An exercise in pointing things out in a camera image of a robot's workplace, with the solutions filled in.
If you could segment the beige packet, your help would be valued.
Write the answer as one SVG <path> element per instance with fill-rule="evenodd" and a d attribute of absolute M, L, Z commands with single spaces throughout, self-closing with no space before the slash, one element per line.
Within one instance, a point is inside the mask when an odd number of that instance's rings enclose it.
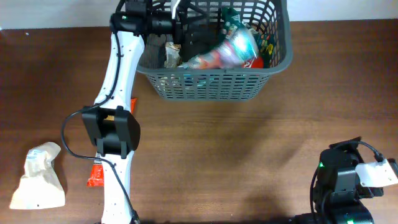
<path fill-rule="evenodd" d="M 46 142 L 28 151 L 10 209 L 38 210 L 65 205 L 65 192 L 53 167 L 60 150 L 58 144 Z"/>

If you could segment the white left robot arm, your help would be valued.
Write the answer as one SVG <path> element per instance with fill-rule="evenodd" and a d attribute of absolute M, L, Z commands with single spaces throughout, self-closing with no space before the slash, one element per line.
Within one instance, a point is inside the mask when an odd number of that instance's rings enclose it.
<path fill-rule="evenodd" d="M 109 20 L 111 54 L 106 75 L 93 106 L 84 108 L 82 120 L 96 147 L 96 161 L 104 175 L 104 210 L 101 222 L 139 223 L 130 200 L 131 163 L 141 128 L 131 113 L 136 69 L 150 34 L 170 34 L 183 42 L 188 25 L 204 19 L 204 10 L 191 1 L 171 1 L 170 10 L 152 1 L 121 1 Z"/>

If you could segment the green Nescafe coffee bag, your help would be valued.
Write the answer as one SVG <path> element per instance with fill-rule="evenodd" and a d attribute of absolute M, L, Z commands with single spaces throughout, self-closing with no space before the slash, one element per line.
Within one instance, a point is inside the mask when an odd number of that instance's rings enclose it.
<path fill-rule="evenodd" d="M 244 22 L 238 11 L 234 10 L 232 7 L 223 7 L 221 9 L 221 18 L 224 21 L 220 30 L 221 40 L 229 39 L 238 28 L 245 27 L 251 32 L 257 43 L 259 49 L 258 58 L 252 58 L 246 61 L 243 68 L 269 68 L 274 54 L 274 36 L 265 32 L 261 33 L 256 31 L 247 22 Z"/>

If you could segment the orange spaghetti packet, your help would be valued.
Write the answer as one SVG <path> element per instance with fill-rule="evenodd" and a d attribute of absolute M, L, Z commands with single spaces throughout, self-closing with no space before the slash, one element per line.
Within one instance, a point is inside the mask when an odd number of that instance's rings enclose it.
<path fill-rule="evenodd" d="M 139 145 L 141 128 L 133 117 L 136 98 L 130 102 L 130 110 L 117 109 L 115 113 L 95 109 L 83 114 L 83 122 L 94 146 L 97 147 L 95 161 L 87 181 L 88 187 L 104 185 L 104 169 L 100 157 L 102 155 L 120 154 L 123 159 L 135 151 Z"/>

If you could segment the Kleenex tissue multipack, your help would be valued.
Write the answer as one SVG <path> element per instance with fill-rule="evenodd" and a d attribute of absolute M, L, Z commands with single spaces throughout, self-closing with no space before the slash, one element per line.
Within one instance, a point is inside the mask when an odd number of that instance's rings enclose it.
<path fill-rule="evenodd" d="M 205 54 L 198 54 L 179 68 L 214 69 L 241 67 L 248 60 L 258 58 L 259 49 L 252 32 L 244 27 L 236 29 L 230 37 Z"/>

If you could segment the brown snack bag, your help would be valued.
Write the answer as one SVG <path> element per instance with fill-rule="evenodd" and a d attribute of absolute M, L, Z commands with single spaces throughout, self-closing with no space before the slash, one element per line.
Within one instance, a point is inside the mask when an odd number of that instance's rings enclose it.
<path fill-rule="evenodd" d="M 181 64 L 182 58 L 180 56 L 180 50 L 180 44 L 174 44 L 173 42 L 165 43 L 165 68 L 177 68 Z"/>

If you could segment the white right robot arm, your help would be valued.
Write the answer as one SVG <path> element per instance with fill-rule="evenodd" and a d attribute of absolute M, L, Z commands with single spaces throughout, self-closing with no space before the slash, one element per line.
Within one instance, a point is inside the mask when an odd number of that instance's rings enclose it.
<path fill-rule="evenodd" d="M 373 224 L 370 211 L 362 204 L 364 198 L 381 197 L 382 187 L 363 187 L 355 168 L 364 163 L 358 146 L 370 149 L 375 160 L 384 156 L 361 137 L 330 144 L 321 152 L 310 184 L 310 213 L 294 216 L 295 224 Z"/>

